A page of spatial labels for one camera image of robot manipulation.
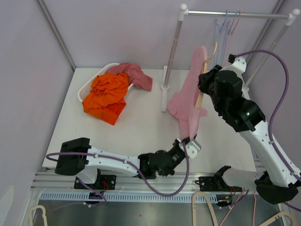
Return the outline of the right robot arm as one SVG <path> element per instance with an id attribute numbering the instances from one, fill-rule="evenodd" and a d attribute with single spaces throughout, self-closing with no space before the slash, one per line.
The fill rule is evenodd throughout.
<path id="1" fill-rule="evenodd" d="M 256 191 L 270 204 L 291 201 L 298 194 L 301 171 L 273 140 L 266 117 L 259 106 L 243 97 L 243 81 L 234 70 L 216 65 L 198 77 L 198 88 L 210 96 L 220 117 L 244 138 L 265 167 L 264 172 L 220 168 L 214 175 L 214 186 L 229 186 Z"/>

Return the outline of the light pink t shirt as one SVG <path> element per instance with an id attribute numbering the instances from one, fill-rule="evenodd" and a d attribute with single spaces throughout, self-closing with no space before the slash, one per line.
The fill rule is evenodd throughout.
<path id="1" fill-rule="evenodd" d="M 179 122 L 181 140 L 194 138 L 198 132 L 200 118 L 207 116 L 206 109 L 195 108 L 199 96 L 198 77 L 205 60 L 207 60 L 206 47 L 196 47 L 192 55 L 190 70 L 181 90 L 175 93 L 167 103 L 168 112 Z"/>

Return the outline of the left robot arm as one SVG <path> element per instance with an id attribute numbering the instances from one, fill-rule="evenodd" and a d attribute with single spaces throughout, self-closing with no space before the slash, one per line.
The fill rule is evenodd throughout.
<path id="1" fill-rule="evenodd" d="M 89 188 L 101 184 L 100 170 L 109 170 L 130 177 L 155 179 L 156 175 L 174 175 L 175 168 L 185 159 L 192 159 L 201 150 L 194 139 L 176 139 L 169 151 L 159 150 L 139 156 L 109 153 L 90 145 L 89 138 L 81 137 L 62 143 L 55 173 L 77 176 Z"/>

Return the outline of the blue wire hanger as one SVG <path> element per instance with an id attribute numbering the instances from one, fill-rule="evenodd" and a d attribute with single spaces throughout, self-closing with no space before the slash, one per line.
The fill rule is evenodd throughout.
<path id="1" fill-rule="evenodd" d="M 237 15 L 238 15 L 238 11 L 235 13 L 234 17 L 232 19 L 229 19 L 227 22 L 227 26 L 226 26 L 226 30 L 225 30 L 225 34 L 224 34 L 222 55 L 221 55 L 221 60 L 220 60 L 220 63 L 222 66 L 224 65 L 224 59 L 225 59 L 225 55 L 226 55 L 228 44 L 229 44 L 230 29 L 232 28 Z"/>
<path id="2" fill-rule="evenodd" d="M 215 20 L 215 28 L 216 28 L 216 30 L 214 31 L 214 40 L 217 43 L 217 50 L 216 50 L 216 53 L 215 53 L 215 61 L 214 61 L 215 64 L 218 63 L 218 55 L 219 55 L 219 47 L 220 47 L 221 34 L 222 34 L 222 30 L 223 30 L 223 27 L 224 27 L 224 25 L 226 23 L 227 18 L 228 18 L 228 11 L 226 10 L 224 21 L 223 21 L 223 23 L 221 25 L 219 25 L 217 19 Z"/>

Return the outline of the orange t shirt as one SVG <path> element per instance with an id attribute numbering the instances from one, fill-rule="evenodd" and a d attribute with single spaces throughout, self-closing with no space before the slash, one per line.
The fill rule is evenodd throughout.
<path id="1" fill-rule="evenodd" d="M 89 105 L 92 108 L 109 108 L 114 105 L 124 107 L 128 87 L 128 76 L 125 73 L 99 75 L 91 84 Z"/>
<path id="2" fill-rule="evenodd" d="M 83 111 L 110 125 L 115 125 L 126 106 L 124 97 L 89 94 L 83 101 Z"/>

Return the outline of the dusty rose t shirt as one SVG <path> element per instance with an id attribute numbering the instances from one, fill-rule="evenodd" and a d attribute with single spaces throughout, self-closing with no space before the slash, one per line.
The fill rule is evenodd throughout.
<path id="1" fill-rule="evenodd" d="M 137 88 L 144 89 L 148 92 L 152 90 L 152 78 L 146 75 L 137 64 L 121 63 L 119 65 L 110 67 L 106 73 L 112 73 L 115 75 L 124 73 L 128 77 L 129 85 L 133 84 Z"/>

